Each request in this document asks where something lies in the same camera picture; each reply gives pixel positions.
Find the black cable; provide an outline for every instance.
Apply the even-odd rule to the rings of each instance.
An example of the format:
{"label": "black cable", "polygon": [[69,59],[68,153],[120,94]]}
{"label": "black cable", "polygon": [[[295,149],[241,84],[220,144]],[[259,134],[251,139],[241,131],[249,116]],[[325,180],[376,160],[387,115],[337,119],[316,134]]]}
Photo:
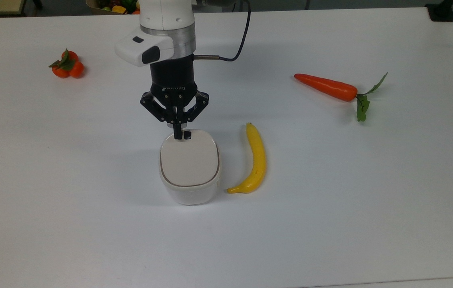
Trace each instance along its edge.
{"label": "black cable", "polygon": [[237,55],[235,55],[234,58],[225,58],[221,57],[219,55],[195,55],[194,60],[223,60],[227,62],[232,62],[237,60],[239,58],[239,55],[241,55],[242,47],[244,47],[244,41],[246,40],[246,35],[248,34],[248,28],[249,28],[249,20],[251,19],[251,4],[249,3],[249,0],[244,0],[248,4],[248,18],[246,20],[246,28],[244,28],[244,35],[242,35],[242,41],[241,45],[239,46],[239,50],[237,51]]}

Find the green leaf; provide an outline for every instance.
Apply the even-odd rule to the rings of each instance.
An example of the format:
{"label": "green leaf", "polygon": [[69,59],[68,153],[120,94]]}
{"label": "green leaf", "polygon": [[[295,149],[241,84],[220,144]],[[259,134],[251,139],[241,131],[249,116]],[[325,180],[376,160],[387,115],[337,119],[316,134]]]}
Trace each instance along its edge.
{"label": "green leaf", "polygon": [[65,63],[68,59],[68,49],[65,49],[65,53],[63,53],[63,57],[61,58],[61,63]]}
{"label": "green leaf", "polygon": [[357,95],[357,96],[356,96],[356,99],[358,99],[358,102],[360,102],[360,101],[366,101],[366,100],[367,100],[367,95],[363,95],[363,94]]}
{"label": "green leaf", "polygon": [[73,64],[75,64],[75,59],[68,60],[66,63],[60,63],[60,69],[70,71],[73,68]]}
{"label": "green leaf", "polygon": [[54,67],[54,66],[59,66],[60,65],[60,61],[59,60],[56,60],[56,62],[52,63],[51,65],[49,65],[50,68]]}
{"label": "green leaf", "polygon": [[363,112],[366,112],[369,109],[370,101],[369,100],[362,100],[361,101],[361,108]]}
{"label": "green leaf", "polygon": [[364,122],[367,119],[367,110],[369,109],[370,101],[367,100],[366,95],[360,95],[356,97],[358,100],[358,108],[356,109],[356,118],[358,118],[358,122]]}
{"label": "green leaf", "polygon": [[383,81],[385,80],[385,78],[386,78],[387,75],[388,75],[388,73],[386,73],[385,76],[383,76],[383,77],[381,78],[381,80],[379,81],[378,84],[375,84],[374,87],[372,87],[372,89],[370,89],[367,93],[364,93],[364,94],[362,94],[362,95],[367,95],[367,94],[376,92],[376,89],[379,88],[379,86],[381,86],[381,84],[383,83]]}

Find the robotic arm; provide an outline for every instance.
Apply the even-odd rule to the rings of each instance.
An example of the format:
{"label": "robotic arm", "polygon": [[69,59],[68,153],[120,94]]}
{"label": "robotic arm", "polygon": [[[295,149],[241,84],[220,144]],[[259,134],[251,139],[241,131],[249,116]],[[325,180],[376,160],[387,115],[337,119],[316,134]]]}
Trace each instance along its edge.
{"label": "robotic arm", "polygon": [[[198,5],[228,6],[234,0],[195,0]],[[190,138],[182,128],[208,105],[194,81],[195,19],[191,0],[139,0],[140,27],[115,46],[116,54],[138,67],[149,64],[150,91],[141,104],[173,128],[175,139]],[[195,99],[187,111],[186,106]]]}

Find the toy carrot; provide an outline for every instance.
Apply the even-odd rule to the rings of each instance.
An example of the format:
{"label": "toy carrot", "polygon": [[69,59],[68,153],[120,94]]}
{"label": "toy carrot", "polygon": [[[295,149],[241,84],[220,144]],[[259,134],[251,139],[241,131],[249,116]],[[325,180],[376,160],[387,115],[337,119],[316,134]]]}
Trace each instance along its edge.
{"label": "toy carrot", "polygon": [[333,96],[340,100],[351,102],[352,100],[354,100],[354,98],[356,98],[356,100],[358,101],[356,118],[358,118],[359,122],[363,122],[367,119],[366,113],[369,109],[370,104],[370,101],[367,100],[367,95],[376,92],[376,89],[381,85],[381,83],[383,83],[383,80],[385,80],[385,77],[387,75],[388,73],[386,73],[385,76],[381,78],[378,84],[375,84],[372,89],[363,94],[358,94],[358,89],[356,87],[343,82],[306,74],[295,74],[294,77],[300,82],[303,82],[304,84],[307,84],[308,86],[313,87],[318,91],[321,91],[322,93],[326,93],[327,95]]}

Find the toy banana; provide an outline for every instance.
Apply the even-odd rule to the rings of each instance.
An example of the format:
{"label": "toy banana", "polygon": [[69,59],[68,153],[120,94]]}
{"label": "toy banana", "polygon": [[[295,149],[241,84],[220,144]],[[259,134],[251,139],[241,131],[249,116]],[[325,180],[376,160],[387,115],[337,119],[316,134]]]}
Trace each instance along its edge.
{"label": "toy banana", "polygon": [[261,141],[257,128],[251,123],[246,124],[246,135],[248,136],[248,142],[253,153],[253,168],[250,175],[241,184],[226,190],[230,194],[251,193],[255,191],[263,181],[265,171],[267,170],[265,149],[263,148],[263,142]]}

